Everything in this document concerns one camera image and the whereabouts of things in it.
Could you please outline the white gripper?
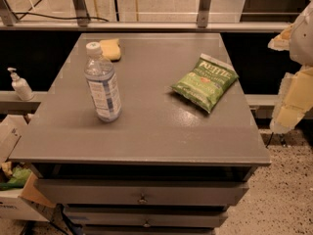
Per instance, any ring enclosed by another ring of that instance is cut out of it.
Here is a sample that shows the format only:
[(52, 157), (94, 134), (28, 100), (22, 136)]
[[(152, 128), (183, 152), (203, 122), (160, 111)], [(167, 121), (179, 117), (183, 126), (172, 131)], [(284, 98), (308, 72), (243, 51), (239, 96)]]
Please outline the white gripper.
[(287, 72), (282, 79), (270, 122), (272, 132), (286, 134), (313, 108), (313, 1), (268, 47), (290, 50), (291, 59), (302, 65), (296, 74)]

